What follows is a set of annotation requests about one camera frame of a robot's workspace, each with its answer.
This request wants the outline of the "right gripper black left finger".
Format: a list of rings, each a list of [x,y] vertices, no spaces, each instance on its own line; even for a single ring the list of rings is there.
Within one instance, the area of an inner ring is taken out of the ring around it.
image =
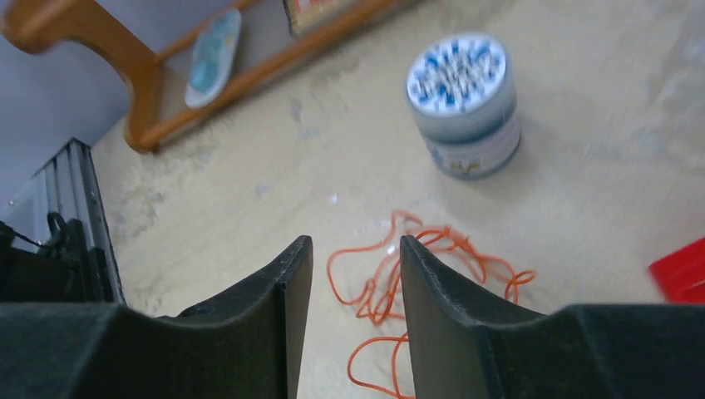
[[[118,303],[1,307],[4,398],[294,398],[312,285],[302,235],[175,317]]]

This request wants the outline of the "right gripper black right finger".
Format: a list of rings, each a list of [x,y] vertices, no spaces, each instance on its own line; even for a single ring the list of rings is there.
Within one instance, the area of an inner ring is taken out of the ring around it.
[[[400,242],[402,296],[419,398],[701,398],[704,309],[513,304]]]

